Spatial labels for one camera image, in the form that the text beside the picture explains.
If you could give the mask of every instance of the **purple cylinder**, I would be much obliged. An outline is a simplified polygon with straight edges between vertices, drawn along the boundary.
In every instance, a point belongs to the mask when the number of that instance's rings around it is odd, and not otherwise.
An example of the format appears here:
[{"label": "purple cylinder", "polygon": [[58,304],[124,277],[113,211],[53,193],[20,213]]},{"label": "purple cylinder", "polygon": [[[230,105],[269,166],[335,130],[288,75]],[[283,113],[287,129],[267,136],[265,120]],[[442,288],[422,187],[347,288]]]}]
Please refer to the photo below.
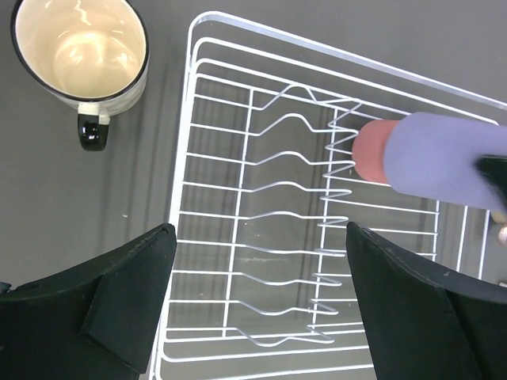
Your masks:
[{"label": "purple cylinder", "polygon": [[475,171],[475,161],[485,154],[507,156],[507,127],[418,112],[391,133],[383,167],[397,192],[504,211]]}]

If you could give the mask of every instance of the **mug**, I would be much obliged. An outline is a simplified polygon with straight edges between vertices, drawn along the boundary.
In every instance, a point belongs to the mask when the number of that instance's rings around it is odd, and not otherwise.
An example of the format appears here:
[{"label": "mug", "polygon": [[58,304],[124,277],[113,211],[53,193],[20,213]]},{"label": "mug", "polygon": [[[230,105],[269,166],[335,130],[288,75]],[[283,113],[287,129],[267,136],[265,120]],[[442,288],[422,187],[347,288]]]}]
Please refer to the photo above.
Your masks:
[{"label": "mug", "polygon": [[109,118],[141,97],[149,47],[127,0],[18,0],[11,36],[25,69],[78,110],[85,150],[103,150]]}]

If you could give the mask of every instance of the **dish rack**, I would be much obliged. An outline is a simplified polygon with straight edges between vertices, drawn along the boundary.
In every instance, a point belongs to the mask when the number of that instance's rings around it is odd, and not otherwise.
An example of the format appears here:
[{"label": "dish rack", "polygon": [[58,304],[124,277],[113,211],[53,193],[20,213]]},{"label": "dish rack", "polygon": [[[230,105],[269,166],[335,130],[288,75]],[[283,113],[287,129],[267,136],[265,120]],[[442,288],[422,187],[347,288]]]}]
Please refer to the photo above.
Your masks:
[{"label": "dish rack", "polygon": [[[361,180],[352,141],[370,120],[415,111],[495,123],[471,111],[484,107],[505,104],[239,17],[200,15],[171,196],[178,254],[150,379],[375,378],[346,223],[438,261],[446,205]],[[469,210],[460,213],[457,269]]]}]

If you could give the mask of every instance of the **gray table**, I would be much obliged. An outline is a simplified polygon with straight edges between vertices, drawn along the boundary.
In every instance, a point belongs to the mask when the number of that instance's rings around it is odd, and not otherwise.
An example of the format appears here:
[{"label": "gray table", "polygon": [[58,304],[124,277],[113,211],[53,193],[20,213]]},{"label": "gray table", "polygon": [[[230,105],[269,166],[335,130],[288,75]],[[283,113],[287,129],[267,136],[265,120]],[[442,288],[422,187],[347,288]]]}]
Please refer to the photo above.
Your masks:
[{"label": "gray table", "polygon": [[[75,112],[17,61],[9,32],[14,1],[0,2],[0,279],[14,285],[95,257],[167,220],[186,35],[206,10],[505,99],[502,0],[132,0],[151,42],[147,90],[113,119],[107,150],[87,153],[78,143]],[[507,123],[505,114],[495,117]],[[481,223],[475,224],[478,239]],[[493,242],[485,279],[503,276],[507,255]]]}]

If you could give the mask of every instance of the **black rim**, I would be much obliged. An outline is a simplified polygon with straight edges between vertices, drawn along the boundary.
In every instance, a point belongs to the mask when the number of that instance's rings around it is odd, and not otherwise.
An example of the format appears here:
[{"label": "black rim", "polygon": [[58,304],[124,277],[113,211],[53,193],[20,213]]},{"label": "black rim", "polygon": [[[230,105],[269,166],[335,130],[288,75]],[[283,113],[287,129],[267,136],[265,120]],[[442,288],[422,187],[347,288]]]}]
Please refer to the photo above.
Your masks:
[{"label": "black rim", "polygon": [[13,9],[13,12],[12,12],[12,15],[10,17],[10,36],[11,36],[11,40],[13,41],[14,50],[16,51],[17,58],[20,60],[20,62],[23,65],[23,67],[30,73],[30,75],[32,75],[32,77],[36,81],[38,81],[48,91],[51,91],[52,93],[56,93],[56,94],[60,95],[61,97],[65,97],[66,99],[71,99],[73,101],[81,101],[83,103],[85,103],[85,102],[97,102],[97,101],[110,101],[110,100],[112,100],[112,99],[114,99],[114,98],[116,98],[116,97],[118,97],[120,95],[123,95],[127,91],[129,91],[132,87],[134,87],[137,84],[137,82],[143,76],[144,71],[146,70],[146,66],[148,64],[148,58],[150,57],[150,45],[149,45],[149,41],[148,41],[148,31],[146,29],[146,25],[144,24],[143,19],[139,15],[139,12],[132,6],[132,4],[129,1],[124,0],[128,4],[128,6],[130,6],[130,8],[134,11],[135,15],[139,19],[139,22],[141,23],[141,26],[143,27],[144,40],[145,40],[145,43],[146,43],[146,54],[144,55],[143,65],[141,66],[141,70],[139,70],[139,73],[135,76],[134,80],[132,82],[130,82],[130,84],[127,87],[125,87],[124,89],[121,89],[117,93],[114,93],[112,95],[108,95],[107,97],[95,97],[95,98],[75,97],[73,95],[70,95],[68,93],[64,93],[64,92],[62,92],[62,91],[60,91],[60,90],[58,90],[58,89],[50,86],[48,83],[46,83],[45,81],[43,81],[42,78],[39,77],[36,74],[35,71],[33,71],[30,68],[30,66],[28,65],[28,63],[25,61],[25,58],[23,58],[23,55],[21,54],[21,49],[19,48],[19,44],[17,43],[16,20],[17,20],[17,13],[18,13],[18,11],[19,11],[19,9],[21,7],[21,3],[23,1],[24,0],[17,0],[16,1],[16,4],[14,5],[14,9]]}]

